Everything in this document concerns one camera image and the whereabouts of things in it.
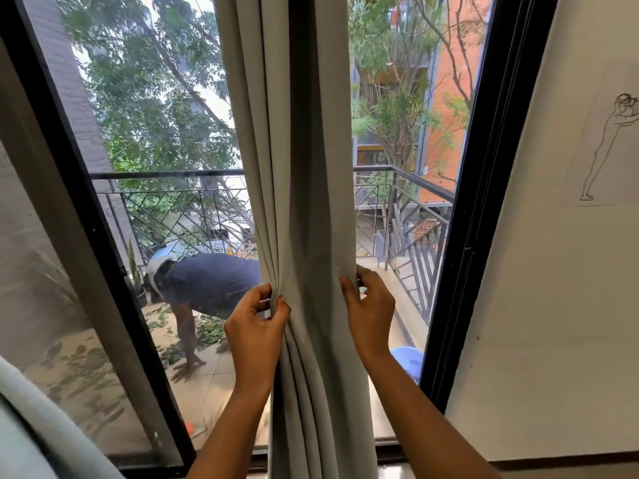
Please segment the metal railing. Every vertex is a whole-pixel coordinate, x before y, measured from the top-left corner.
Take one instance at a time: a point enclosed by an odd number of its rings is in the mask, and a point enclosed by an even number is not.
[[[358,166],[353,173],[356,256],[384,262],[428,323],[454,194],[391,165]],[[124,247],[129,241],[135,246],[143,267],[160,255],[180,260],[226,252],[257,258],[243,175],[243,169],[233,168],[109,172],[91,178],[108,182],[108,190],[98,194],[115,217]],[[426,205],[419,199],[421,190],[443,203]]]

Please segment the glass pane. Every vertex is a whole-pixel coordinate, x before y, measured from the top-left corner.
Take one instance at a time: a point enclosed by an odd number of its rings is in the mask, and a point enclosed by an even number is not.
[[[419,382],[491,0],[348,0],[357,258],[396,300],[388,346]],[[373,387],[377,438],[393,437]]]
[[[230,351],[220,346],[224,319],[260,281],[249,196],[244,178],[231,175],[242,163],[212,0],[24,3],[89,173],[229,170],[94,179],[168,378],[186,354],[189,363],[192,356],[206,362],[187,380],[171,381],[199,448],[235,384]],[[211,255],[233,262],[214,265]],[[202,265],[189,264],[203,256]],[[175,268],[158,269],[160,259]],[[171,278],[178,273],[196,284],[178,289]],[[241,289],[223,299],[227,283],[238,279]],[[203,294],[208,304],[198,303]],[[191,303],[192,317],[177,319],[165,300]],[[267,437],[265,415],[256,444],[265,446]]]
[[[2,144],[0,177],[0,355],[105,454],[148,455],[147,435]]]

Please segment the black handrail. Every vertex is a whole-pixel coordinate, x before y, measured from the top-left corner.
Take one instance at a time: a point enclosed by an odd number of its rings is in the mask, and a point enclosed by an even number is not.
[[[362,165],[354,166],[353,173],[372,173],[377,171],[395,171],[399,176],[409,180],[424,190],[443,198],[447,202],[455,201],[455,194],[441,186],[437,186],[428,180],[420,178],[414,173],[397,168],[393,165]],[[102,173],[91,173],[92,180],[127,180],[141,178],[184,178],[201,176],[243,176],[243,168],[228,168],[225,170],[170,170],[170,171],[112,171]]]

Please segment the line drawing of figure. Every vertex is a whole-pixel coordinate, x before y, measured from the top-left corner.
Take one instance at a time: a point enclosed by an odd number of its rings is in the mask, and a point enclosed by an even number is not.
[[[619,95],[617,99],[615,99],[612,114],[603,126],[601,143],[595,150],[590,172],[583,182],[583,191],[581,192],[579,200],[586,202],[594,200],[594,197],[590,194],[590,187],[608,159],[610,150],[613,144],[615,144],[619,129],[632,126],[637,120],[639,120],[639,99],[630,94]]]

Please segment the hand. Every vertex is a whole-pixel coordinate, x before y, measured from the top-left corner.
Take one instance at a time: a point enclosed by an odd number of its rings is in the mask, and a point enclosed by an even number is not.
[[[188,356],[186,363],[181,363],[173,369],[176,373],[173,375],[173,378],[171,378],[171,381],[177,383],[182,378],[184,378],[184,381],[187,381],[197,367],[205,364],[206,362],[200,360],[195,354],[192,357]]]
[[[277,299],[277,309],[271,319],[257,315],[270,307],[268,299],[272,292],[270,284],[253,287],[224,323],[235,365],[234,391],[265,393],[264,398],[273,386],[284,326],[291,315],[283,296]]]
[[[355,349],[364,366],[370,360],[386,357],[390,322],[395,313],[395,298],[388,291],[377,272],[357,266],[358,284],[366,287],[366,297],[360,298],[348,277],[339,279],[348,311],[348,327],[353,335]]]

